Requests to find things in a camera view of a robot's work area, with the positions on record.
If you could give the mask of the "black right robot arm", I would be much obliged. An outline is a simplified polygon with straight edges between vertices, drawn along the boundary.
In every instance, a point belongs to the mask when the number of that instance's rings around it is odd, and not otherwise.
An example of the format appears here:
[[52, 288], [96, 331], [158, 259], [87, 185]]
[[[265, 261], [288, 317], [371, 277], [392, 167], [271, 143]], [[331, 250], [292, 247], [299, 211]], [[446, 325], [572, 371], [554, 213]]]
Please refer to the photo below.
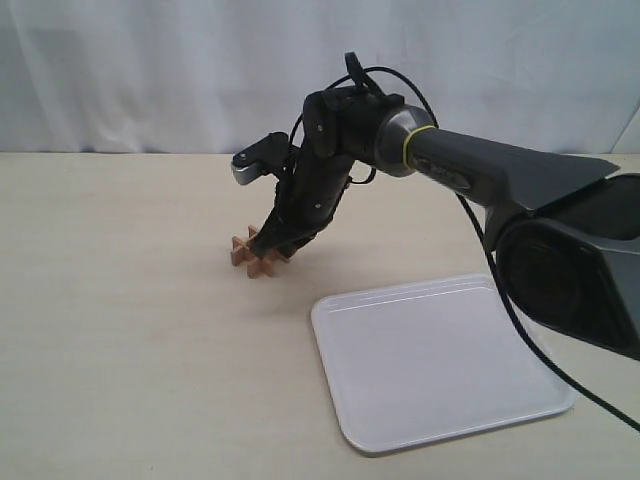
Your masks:
[[309, 95], [304, 137], [252, 245], [290, 255], [332, 220], [355, 162], [422, 174], [486, 213], [483, 248], [511, 301], [558, 333], [639, 355], [639, 178], [606, 160], [454, 133], [397, 95]]

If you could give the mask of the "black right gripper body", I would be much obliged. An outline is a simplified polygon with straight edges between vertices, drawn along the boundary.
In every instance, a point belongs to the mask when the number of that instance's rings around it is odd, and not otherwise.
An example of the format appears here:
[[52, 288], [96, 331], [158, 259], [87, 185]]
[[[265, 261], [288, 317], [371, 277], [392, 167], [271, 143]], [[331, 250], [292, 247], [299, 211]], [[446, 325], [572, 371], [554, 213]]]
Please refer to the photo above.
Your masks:
[[332, 221], [353, 167], [348, 155], [320, 157], [303, 144], [295, 169], [280, 188], [264, 224], [269, 243], [294, 243], [315, 236]]

